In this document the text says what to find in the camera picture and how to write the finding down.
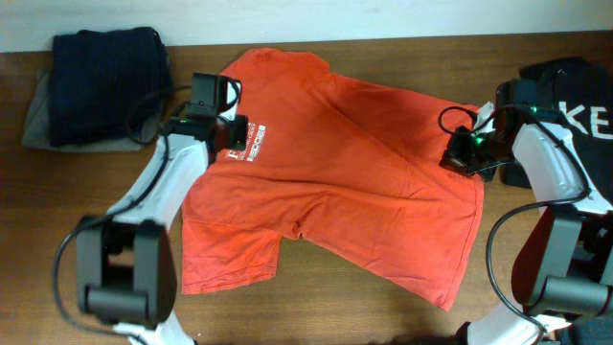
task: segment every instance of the folded gray cloth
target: folded gray cloth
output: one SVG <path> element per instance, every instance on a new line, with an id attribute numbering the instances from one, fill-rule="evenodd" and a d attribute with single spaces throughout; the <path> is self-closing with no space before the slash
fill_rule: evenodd
<path id="1" fill-rule="evenodd" d="M 28 109 L 28 115 L 26 117 L 26 125 L 24 125 L 25 129 L 21 140 L 21 145 L 23 147 L 62 152 L 133 151 L 140 150 L 143 147 L 127 138 L 120 138 L 100 140 L 85 145 L 64 145 L 53 148 L 49 136 L 49 101 L 51 98 L 50 76 L 51 71 L 42 70 L 36 72 L 36 92 L 30 103 L 30 109 Z M 156 133 L 161 118 L 161 112 L 147 118 L 143 123 L 139 138 L 142 140 L 151 138 Z"/>

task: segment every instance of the orange t-shirt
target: orange t-shirt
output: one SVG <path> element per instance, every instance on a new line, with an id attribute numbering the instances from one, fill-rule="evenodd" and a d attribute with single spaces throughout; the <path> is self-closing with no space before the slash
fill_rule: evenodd
<path id="1" fill-rule="evenodd" d="M 313 54 L 252 50 L 224 74 L 244 87 L 247 150 L 221 152 L 183 203 L 183 292 L 272 278 L 281 238 L 302 237 L 448 311 L 483 206 L 478 177 L 438 165 L 437 117 L 456 104 L 336 75 Z"/>

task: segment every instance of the wood grain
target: wood grain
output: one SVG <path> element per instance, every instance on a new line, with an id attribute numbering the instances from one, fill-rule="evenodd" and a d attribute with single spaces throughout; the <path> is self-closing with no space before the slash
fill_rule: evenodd
<path id="1" fill-rule="evenodd" d="M 612 33 L 490 35 L 326 43 L 276 44 L 313 52 L 334 72 L 403 87 L 460 103 L 493 99 L 496 86 L 519 67 L 581 55 L 613 67 Z M 176 84 L 192 72 L 217 73 L 255 45 L 169 48 Z M 104 212 L 134 182 L 152 150 L 66 154 L 20 147 L 34 94 L 36 69 L 49 53 L 0 55 L 0 341 L 5 344 L 122 344 L 81 333 L 58 316 L 51 263 L 63 236 L 84 214 Z M 178 296 L 175 309 L 201 344 L 357 344 L 395 335 L 452 334 L 497 304 L 486 275 L 485 242 L 505 211 L 532 201 L 529 191 L 486 185 L 485 212 L 470 263 L 451 312 L 306 241 L 283 241 L 277 276 L 230 291 Z M 495 269 L 509 291 L 511 265 L 535 225 L 537 212 L 513 218 L 495 245 Z M 171 230 L 181 271 L 180 218 Z M 75 311 L 74 250 L 62 263 L 61 288 Z"/>

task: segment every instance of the white lettering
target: white lettering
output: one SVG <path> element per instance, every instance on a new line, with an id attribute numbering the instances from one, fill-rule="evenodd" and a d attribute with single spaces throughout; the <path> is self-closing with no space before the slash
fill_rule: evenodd
<path id="1" fill-rule="evenodd" d="M 600 133 L 598 131 L 599 125 L 609 126 L 608 120 L 598 118 L 598 114 L 602 112 L 606 112 L 606 108 L 604 108 L 603 106 L 592 106 L 591 110 L 592 110 L 592 117 L 591 117 L 592 135 L 596 138 L 613 140 L 613 134 Z"/>
<path id="2" fill-rule="evenodd" d="M 238 159 L 238 155 L 236 152 L 232 151 L 231 149 L 228 150 L 228 153 L 226 153 L 226 158 L 231 157 L 234 159 Z"/>
<path id="3" fill-rule="evenodd" d="M 575 109 L 566 112 L 566 102 L 560 102 L 559 103 L 559 110 L 564 113 L 564 116 L 566 116 L 566 120 L 568 120 L 568 122 L 577 127 L 580 131 L 582 131 L 583 133 L 587 134 L 587 130 L 585 129 L 585 127 L 577 120 L 575 120 L 575 116 L 577 116 L 579 113 L 581 113 L 581 111 L 585 110 L 585 106 L 580 105 L 578 107 L 576 107 Z"/>
<path id="4" fill-rule="evenodd" d="M 261 142 L 264 140 L 264 135 L 266 134 L 266 126 L 260 125 L 258 127 L 258 134 L 256 134 L 256 139 L 253 141 L 253 146 L 249 151 L 249 157 L 247 157 L 247 162 L 253 162 L 254 159 L 258 156 L 260 152 Z"/>

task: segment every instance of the black garment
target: black garment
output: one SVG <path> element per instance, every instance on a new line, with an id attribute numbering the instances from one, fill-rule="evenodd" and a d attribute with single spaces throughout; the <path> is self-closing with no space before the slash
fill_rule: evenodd
<path id="1" fill-rule="evenodd" d="M 171 87 L 168 56 L 152 28 L 57 35 L 50 139 L 54 147 L 125 136 L 125 116 L 144 95 Z M 138 127 L 161 98 L 135 114 Z"/>
<path id="2" fill-rule="evenodd" d="M 571 126 L 573 144 L 599 192 L 613 202 L 613 179 L 610 177 L 613 140 L 595 136 L 613 135 L 613 78 L 604 68 L 582 57 L 538 63 L 522 68 L 519 74 L 522 79 L 536 81 L 538 105 L 560 109 L 564 103 L 567 113 L 583 106 L 584 109 L 573 118 L 587 134 L 577 126 Z M 604 111 L 599 111 L 597 118 L 608 121 L 608 125 L 594 121 L 592 107 L 603 108 Z M 525 174 L 518 170 L 511 172 L 511 178 L 503 181 L 515 186 L 529 185 Z"/>

